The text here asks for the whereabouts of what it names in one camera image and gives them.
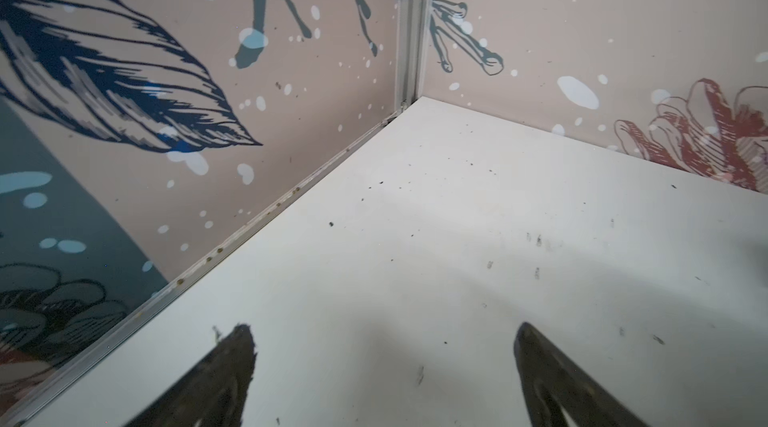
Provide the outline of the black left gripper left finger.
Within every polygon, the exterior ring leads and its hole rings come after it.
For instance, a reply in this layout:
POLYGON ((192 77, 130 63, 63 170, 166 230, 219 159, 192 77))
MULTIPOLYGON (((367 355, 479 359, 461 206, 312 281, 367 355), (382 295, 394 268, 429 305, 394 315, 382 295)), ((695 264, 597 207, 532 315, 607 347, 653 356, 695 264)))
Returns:
POLYGON ((128 425, 241 426, 256 359, 256 344, 250 327, 246 324, 235 326, 128 425))

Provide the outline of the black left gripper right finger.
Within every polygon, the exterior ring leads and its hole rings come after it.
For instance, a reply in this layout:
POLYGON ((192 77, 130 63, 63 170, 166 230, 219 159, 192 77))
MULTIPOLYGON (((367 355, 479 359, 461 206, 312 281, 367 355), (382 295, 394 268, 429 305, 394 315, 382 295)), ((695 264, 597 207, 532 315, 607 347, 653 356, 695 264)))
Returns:
POLYGON ((533 426, 643 426, 533 325, 519 327, 514 355, 533 426))

